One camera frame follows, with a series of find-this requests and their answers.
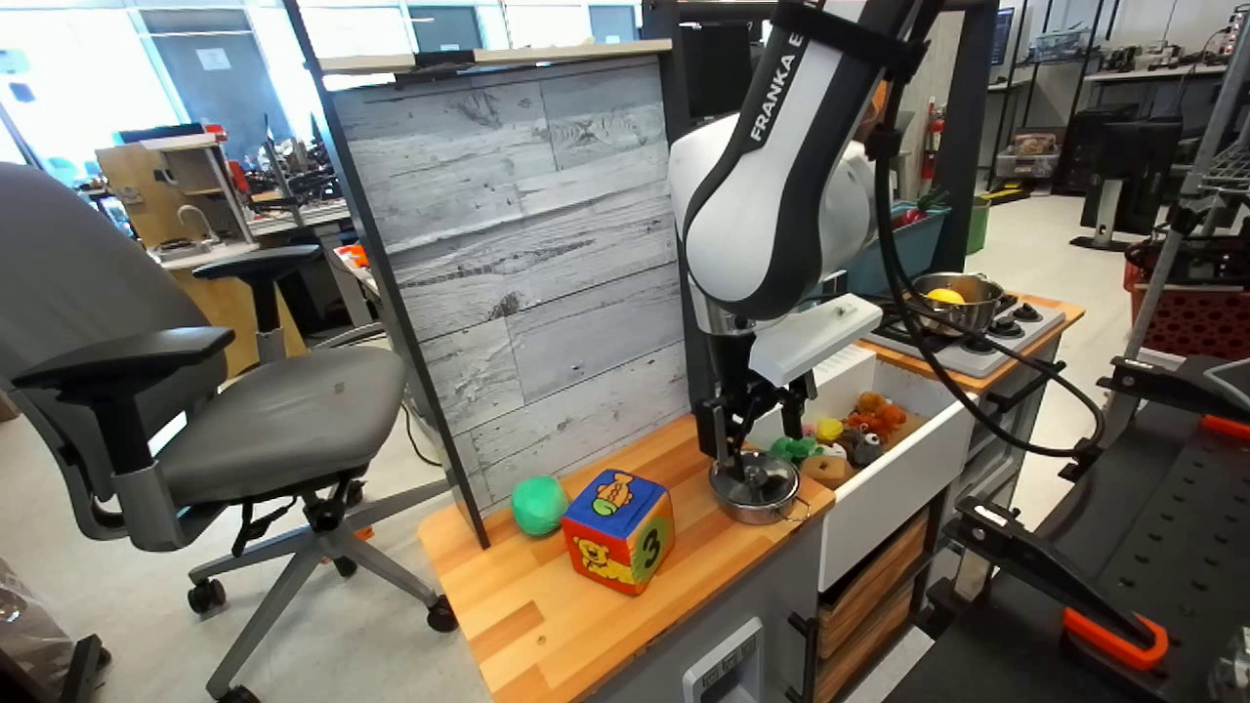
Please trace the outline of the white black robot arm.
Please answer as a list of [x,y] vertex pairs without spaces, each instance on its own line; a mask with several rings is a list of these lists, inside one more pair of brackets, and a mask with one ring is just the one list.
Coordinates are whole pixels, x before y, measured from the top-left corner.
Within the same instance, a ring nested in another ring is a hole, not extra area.
[[862,143],[854,127],[877,83],[914,78],[938,13],[942,0],[778,0],[742,105],[673,139],[675,247],[716,380],[700,440],[727,477],[747,474],[755,420],[882,321],[854,293],[815,287],[877,237],[873,188],[851,173],[892,138]]

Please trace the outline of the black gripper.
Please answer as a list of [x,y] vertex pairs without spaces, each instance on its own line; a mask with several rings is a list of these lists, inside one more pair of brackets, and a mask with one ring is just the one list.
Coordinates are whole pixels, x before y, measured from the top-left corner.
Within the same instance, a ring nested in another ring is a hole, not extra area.
[[782,434],[799,438],[803,389],[763,380],[751,368],[755,333],[747,321],[705,307],[691,326],[691,415],[700,448],[716,474],[735,477],[739,448],[755,420],[782,402]]

